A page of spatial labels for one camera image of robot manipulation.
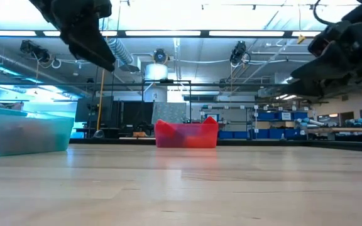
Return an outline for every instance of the ventilation duct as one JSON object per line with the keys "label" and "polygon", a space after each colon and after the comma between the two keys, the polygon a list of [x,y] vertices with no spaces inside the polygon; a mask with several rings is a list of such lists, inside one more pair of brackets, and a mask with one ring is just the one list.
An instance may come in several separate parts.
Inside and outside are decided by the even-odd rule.
{"label": "ventilation duct", "polygon": [[[12,70],[14,72],[18,72],[24,76],[29,77],[29,75],[36,76],[37,69],[35,67],[29,66],[34,65],[35,61],[27,60],[25,58],[21,58],[20,56],[10,52],[7,49],[0,47],[0,63],[3,63],[3,66]],[[38,76],[43,78],[46,82],[58,82],[65,83],[65,81],[60,80],[59,78],[50,75],[45,69],[39,68]],[[67,87],[66,92],[80,94],[83,96],[90,96],[89,93],[79,89],[77,87]]]}
{"label": "ventilation duct", "polygon": [[111,38],[107,41],[110,50],[119,60],[119,69],[125,72],[140,72],[141,61],[137,56],[132,56],[124,44],[118,38]]}

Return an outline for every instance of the translucent blue container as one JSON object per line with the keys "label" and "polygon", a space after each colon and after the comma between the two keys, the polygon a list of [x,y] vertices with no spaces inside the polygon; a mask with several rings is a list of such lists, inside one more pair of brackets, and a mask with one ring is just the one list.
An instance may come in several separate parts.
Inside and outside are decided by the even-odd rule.
{"label": "translucent blue container", "polygon": [[74,119],[0,109],[0,156],[65,151]]}

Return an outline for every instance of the wall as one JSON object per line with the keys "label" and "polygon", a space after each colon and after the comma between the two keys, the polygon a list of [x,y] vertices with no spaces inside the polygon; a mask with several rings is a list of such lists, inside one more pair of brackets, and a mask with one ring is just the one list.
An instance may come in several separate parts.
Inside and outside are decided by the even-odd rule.
{"label": "wall", "polygon": [[347,101],[342,101],[341,97],[338,97],[337,99],[327,99],[325,101],[328,101],[329,103],[313,105],[318,116],[354,112],[354,118],[360,118],[360,110],[362,110],[362,91],[349,94],[349,100]]}

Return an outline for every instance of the ceiling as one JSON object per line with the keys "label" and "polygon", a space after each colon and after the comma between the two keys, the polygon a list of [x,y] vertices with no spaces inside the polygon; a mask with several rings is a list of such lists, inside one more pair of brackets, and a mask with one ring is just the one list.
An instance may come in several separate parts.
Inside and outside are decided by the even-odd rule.
{"label": "ceiling", "polygon": [[[176,1],[176,0],[133,0],[130,6],[126,2],[112,0],[113,14],[108,20],[108,29],[116,30],[323,30],[324,25],[318,23],[312,15],[310,5],[316,0],[269,0],[269,1]],[[355,0],[323,0],[319,6],[319,16],[330,21],[339,20],[358,3]],[[54,30],[28,0],[0,0],[0,30]],[[47,49],[54,57],[70,60],[73,63],[62,63],[58,69],[48,68],[46,71],[64,82],[85,82],[87,78],[95,78],[97,67],[91,63],[74,63],[73,56],[67,46],[59,38],[0,38],[0,47],[23,58],[20,44],[23,40],[31,40]],[[170,56],[175,55],[173,38],[121,38],[130,54],[137,55],[142,61],[142,70],[152,63],[152,54],[157,48],[163,48]],[[252,61],[258,65],[238,68],[234,83],[259,81],[262,78],[274,77],[276,73],[289,74],[305,61],[313,59],[308,54],[305,40],[301,45],[297,41],[281,39],[241,39],[241,38],[180,38],[181,78],[195,83],[219,82],[231,75],[230,62],[203,63],[227,60],[237,41],[245,41]],[[280,51],[280,46],[291,45]],[[289,62],[269,63],[262,67],[261,62],[286,60]],[[175,77],[175,64],[168,62],[169,78]],[[101,71],[97,71],[97,81],[101,80]],[[140,73],[129,73],[119,69],[117,77],[105,76],[105,82],[133,83],[141,82]]]}

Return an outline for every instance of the red bin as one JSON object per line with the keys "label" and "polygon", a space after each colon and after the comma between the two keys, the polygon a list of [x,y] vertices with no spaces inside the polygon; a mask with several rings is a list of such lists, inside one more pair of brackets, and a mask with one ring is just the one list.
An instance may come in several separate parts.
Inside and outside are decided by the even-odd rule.
{"label": "red bin", "polygon": [[155,124],[158,148],[215,148],[219,124],[207,118],[202,124],[176,124],[162,120]]}

